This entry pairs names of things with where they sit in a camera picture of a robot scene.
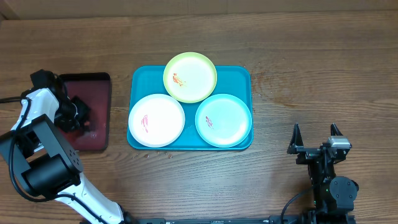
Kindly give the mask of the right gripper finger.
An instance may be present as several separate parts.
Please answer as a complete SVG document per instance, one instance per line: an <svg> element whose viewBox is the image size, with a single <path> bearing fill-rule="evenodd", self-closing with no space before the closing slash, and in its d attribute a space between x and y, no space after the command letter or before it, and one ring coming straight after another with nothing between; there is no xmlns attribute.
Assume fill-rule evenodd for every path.
<svg viewBox="0 0 398 224"><path fill-rule="evenodd" d="M293 134L292 134L292 139L290 140L290 144L287 148L287 153L288 154L299 154L302 151L303 151L302 135L300 132L299 124L295 123Z"/></svg>
<svg viewBox="0 0 398 224"><path fill-rule="evenodd" d="M332 136L342 136L343 135L335 123L331 124L330 133Z"/></svg>

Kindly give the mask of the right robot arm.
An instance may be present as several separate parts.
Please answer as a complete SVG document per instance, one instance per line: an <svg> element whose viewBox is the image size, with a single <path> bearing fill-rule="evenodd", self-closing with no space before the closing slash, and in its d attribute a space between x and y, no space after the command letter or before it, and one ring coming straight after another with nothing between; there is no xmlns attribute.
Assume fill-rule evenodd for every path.
<svg viewBox="0 0 398 224"><path fill-rule="evenodd" d="M294 125L288 154L297 155L296 164L306 165L311 188L290 199L280 214L282 223L355 223L348 213L354 210L354 201L359 185L344 176L337 176L334 165L346 159L352 148L348 138L343 136L336 124L330 126L331 136L318 148L305 147L299 125ZM288 206L299 197L313 192L314 208L302 212L297 218L285 218Z"/></svg>

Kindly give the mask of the white plate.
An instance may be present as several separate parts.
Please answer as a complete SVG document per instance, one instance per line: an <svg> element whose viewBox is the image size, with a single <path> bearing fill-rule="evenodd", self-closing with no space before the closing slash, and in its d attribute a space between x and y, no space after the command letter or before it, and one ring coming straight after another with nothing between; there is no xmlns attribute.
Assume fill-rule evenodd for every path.
<svg viewBox="0 0 398 224"><path fill-rule="evenodd" d="M140 99L129 113L128 130L146 147L164 147L181 135L185 113L181 104L169 95L152 94Z"/></svg>

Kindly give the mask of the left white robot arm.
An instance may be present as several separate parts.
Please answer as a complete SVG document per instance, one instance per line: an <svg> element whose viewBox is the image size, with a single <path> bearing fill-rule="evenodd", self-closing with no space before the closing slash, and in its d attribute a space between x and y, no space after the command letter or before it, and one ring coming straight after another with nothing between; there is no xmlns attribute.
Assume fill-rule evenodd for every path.
<svg viewBox="0 0 398 224"><path fill-rule="evenodd" d="M86 223L135 223L86 178L78 153L64 136L88 131L92 124L90 104L68 95L65 82L74 76L41 69L30 79L32 88L1 99L22 106L16 124L1 136L1 155L16 192L35 203L62 202Z"/></svg>

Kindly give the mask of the yellow-green plate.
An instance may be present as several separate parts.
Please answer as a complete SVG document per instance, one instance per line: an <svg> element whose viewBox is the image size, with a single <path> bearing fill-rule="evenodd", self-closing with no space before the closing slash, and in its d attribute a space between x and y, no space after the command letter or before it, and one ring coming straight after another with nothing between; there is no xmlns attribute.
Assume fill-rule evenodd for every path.
<svg viewBox="0 0 398 224"><path fill-rule="evenodd" d="M167 93L182 103L197 103L210 96L217 79L213 62L196 52L174 56L166 64L163 74Z"/></svg>

